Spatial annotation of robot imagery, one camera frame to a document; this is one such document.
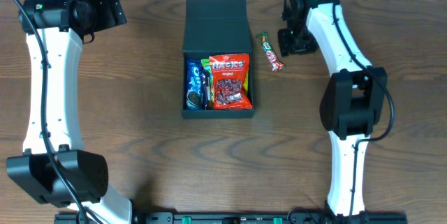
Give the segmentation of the Haribo gummy bag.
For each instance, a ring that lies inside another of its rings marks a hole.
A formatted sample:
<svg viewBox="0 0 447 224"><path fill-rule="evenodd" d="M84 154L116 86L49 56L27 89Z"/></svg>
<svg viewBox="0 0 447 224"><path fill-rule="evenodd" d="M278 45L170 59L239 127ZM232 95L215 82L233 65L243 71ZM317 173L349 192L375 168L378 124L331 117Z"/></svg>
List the Haribo gummy bag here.
<svg viewBox="0 0 447 224"><path fill-rule="evenodd" d="M203 70L205 72L205 76L207 77L207 85L209 87L209 102L214 102L214 83L213 83L213 74L210 66L209 59L201 59L200 60Z"/></svg>

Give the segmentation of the green red KitKat bar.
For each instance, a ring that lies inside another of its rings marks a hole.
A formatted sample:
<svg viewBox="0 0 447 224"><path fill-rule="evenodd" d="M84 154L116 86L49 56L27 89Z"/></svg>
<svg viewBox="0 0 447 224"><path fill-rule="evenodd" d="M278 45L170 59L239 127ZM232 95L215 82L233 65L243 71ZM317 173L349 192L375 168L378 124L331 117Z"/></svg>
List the green red KitKat bar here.
<svg viewBox="0 0 447 224"><path fill-rule="evenodd" d="M278 70L285 68L285 65L282 62L280 62L272 47L272 44L270 43L268 33L266 31L263 31L256 35L256 39L261 44L263 51L266 54L266 57L268 58L270 64L272 65L272 72L277 72Z"/></svg>

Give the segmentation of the yellow Hacks candy bag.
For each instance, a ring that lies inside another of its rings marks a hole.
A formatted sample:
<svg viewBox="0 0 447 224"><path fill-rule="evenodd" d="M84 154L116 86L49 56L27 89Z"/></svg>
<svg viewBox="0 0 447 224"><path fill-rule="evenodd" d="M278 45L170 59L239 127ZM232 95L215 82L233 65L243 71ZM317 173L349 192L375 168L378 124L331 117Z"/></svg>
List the yellow Hacks candy bag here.
<svg viewBox="0 0 447 224"><path fill-rule="evenodd" d="M242 90L244 92L245 95L247 95L248 92L248 86L249 86L249 70L247 70L245 78L244 78L244 82L242 85Z"/></svg>

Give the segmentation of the black box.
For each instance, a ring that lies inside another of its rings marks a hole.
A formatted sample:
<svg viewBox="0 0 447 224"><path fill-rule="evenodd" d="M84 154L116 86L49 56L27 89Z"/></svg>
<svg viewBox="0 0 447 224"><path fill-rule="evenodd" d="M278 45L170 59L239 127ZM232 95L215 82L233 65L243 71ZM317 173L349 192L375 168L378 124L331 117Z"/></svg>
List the black box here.
<svg viewBox="0 0 447 224"><path fill-rule="evenodd" d="M183 41L182 117L184 119L252 118L250 110L190 110L187 108L189 61L218 54L253 54L246 0L186 0Z"/></svg>

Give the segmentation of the red Hacks candy bag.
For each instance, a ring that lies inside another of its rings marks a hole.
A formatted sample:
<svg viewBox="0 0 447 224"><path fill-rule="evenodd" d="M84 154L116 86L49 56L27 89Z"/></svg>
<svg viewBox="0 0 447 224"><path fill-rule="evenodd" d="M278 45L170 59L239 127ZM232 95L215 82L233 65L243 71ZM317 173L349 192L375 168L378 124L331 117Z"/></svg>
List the red Hacks candy bag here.
<svg viewBox="0 0 447 224"><path fill-rule="evenodd" d="M252 104L244 91L250 56L220 54L209 57L213 76L215 110L250 110Z"/></svg>

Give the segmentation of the dark blue candy bar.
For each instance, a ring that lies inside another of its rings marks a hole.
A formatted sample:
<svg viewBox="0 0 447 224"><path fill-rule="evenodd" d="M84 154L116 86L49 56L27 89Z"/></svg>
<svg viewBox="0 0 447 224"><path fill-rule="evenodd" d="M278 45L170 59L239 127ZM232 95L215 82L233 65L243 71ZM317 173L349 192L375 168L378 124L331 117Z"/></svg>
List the dark blue candy bar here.
<svg viewBox="0 0 447 224"><path fill-rule="evenodd" d="M211 110L212 101L211 101L211 92L209 86L209 73L206 70L202 71L202 83L203 83L203 109Z"/></svg>

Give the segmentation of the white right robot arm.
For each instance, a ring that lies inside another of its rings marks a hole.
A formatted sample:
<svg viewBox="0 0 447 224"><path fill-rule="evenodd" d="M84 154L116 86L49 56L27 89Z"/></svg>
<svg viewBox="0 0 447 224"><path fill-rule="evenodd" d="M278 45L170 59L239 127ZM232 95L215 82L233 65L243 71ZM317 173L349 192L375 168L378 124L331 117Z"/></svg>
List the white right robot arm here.
<svg viewBox="0 0 447 224"><path fill-rule="evenodd" d="M321 123L332 148L331 185L326 200L330 213L348 220L365 211L362 180L365 152L383 102L392 98L387 74L373 67L346 24L340 0L284 0L277 33L280 53L321 51L330 75L320 102Z"/></svg>

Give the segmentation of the blue Oreo pack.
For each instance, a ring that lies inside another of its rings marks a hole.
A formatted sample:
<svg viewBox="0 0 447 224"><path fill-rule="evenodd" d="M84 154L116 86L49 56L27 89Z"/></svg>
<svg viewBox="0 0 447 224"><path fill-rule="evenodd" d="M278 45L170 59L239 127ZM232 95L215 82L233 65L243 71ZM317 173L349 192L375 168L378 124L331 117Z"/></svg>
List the blue Oreo pack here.
<svg viewBox="0 0 447 224"><path fill-rule="evenodd" d="M202 109L202 67L199 60L186 61L186 108L188 110Z"/></svg>

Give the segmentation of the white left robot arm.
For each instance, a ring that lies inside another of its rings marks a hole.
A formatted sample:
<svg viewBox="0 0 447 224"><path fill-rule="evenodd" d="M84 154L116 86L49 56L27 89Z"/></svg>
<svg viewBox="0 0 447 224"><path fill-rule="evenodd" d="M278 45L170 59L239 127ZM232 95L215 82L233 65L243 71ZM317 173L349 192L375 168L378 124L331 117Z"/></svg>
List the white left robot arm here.
<svg viewBox="0 0 447 224"><path fill-rule="evenodd" d="M19 5L31 60L29 125L8 176L39 204L76 222L130 223L133 205L110 184L102 155L85 150L78 117L84 37L126 22L119 0L26 0Z"/></svg>

